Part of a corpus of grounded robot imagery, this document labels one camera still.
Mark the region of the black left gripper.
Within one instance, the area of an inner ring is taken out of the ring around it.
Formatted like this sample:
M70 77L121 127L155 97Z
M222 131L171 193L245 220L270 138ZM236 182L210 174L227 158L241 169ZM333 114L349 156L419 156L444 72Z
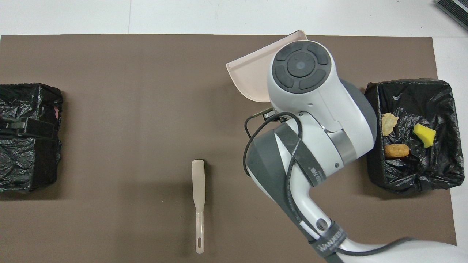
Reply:
M44 140L58 138L59 120L46 122L33 118L7 118L0 117L1 136L33 137Z

